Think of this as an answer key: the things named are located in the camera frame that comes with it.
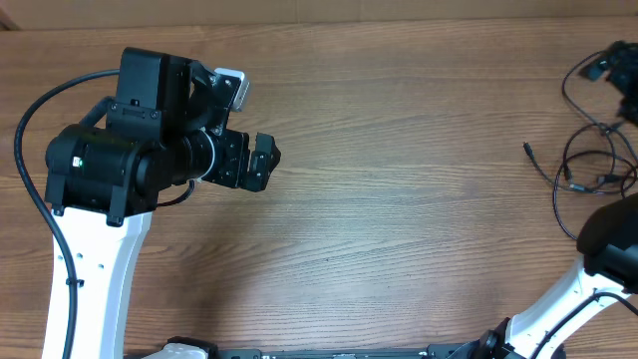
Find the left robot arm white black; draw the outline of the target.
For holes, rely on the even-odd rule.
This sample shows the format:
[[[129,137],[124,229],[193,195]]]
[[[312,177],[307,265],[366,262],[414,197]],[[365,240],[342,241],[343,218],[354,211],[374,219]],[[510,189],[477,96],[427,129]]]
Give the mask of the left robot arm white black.
[[[232,131],[249,83],[170,54],[128,48],[115,94],[49,144],[45,200],[62,235],[43,354],[120,358],[138,256],[164,189],[199,181],[262,191],[273,137]]]

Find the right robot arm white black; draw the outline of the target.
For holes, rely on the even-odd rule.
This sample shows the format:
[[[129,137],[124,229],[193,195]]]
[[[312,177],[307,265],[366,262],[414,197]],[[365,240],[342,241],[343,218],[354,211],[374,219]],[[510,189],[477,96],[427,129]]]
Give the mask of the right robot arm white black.
[[[587,126],[609,144],[602,155],[611,164],[596,184],[577,184],[570,163],[594,152],[573,153],[565,148],[555,176],[546,181],[554,192],[616,194],[620,198],[594,211],[580,232],[570,236],[579,255],[547,292],[481,339],[450,352],[452,358],[563,358],[565,340],[604,309],[619,303],[630,312],[637,310],[628,300],[637,292],[637,153],[629,147],[629,156],[623,158],[614,145],[616,140],[627,144],[620,128],[637,122],[637,46],[616,41],[573,70],[591,82],[604,78],[622,96],[618,122],[605,124],[591,118]]]

